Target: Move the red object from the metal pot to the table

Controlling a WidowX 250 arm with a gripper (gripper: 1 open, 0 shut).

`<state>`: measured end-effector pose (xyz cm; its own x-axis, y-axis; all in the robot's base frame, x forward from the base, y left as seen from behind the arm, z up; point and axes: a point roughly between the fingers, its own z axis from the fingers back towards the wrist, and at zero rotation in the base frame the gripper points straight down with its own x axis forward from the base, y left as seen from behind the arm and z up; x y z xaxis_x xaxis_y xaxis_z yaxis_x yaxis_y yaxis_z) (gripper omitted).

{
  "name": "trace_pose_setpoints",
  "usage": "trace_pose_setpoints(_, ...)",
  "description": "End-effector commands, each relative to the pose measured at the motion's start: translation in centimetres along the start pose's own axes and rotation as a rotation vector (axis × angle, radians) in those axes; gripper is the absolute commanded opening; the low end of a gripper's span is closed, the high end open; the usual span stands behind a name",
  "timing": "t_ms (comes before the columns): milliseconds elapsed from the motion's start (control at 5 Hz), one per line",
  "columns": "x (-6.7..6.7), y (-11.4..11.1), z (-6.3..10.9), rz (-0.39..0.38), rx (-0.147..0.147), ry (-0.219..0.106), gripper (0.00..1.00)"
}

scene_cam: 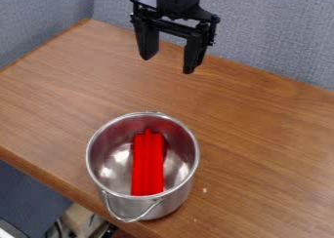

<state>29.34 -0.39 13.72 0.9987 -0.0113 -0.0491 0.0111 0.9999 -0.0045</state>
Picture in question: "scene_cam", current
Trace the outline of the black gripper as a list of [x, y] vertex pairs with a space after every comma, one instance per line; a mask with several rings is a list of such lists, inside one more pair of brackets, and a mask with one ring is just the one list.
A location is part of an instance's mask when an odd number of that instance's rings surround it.
[[[208, 24], [208, 46], [213, 44], [216, 25], [220, 18], [205, 11], [199, 0], [131, 0], [133, 7], [149, 9], [159, 17], [167, 17], [169, 20], [197, 20]], [[159, 51], [159, 30], [147, 21], [140, 18], [133, 19], [135, 34], [139, 46], [139, 55], [144, 60], [149, 60]], [[191, 74], [195, 68], [201, 64], [205, 43], [200, 38], [187, 39], [184, 47], [184, 66], [183, 72]]]

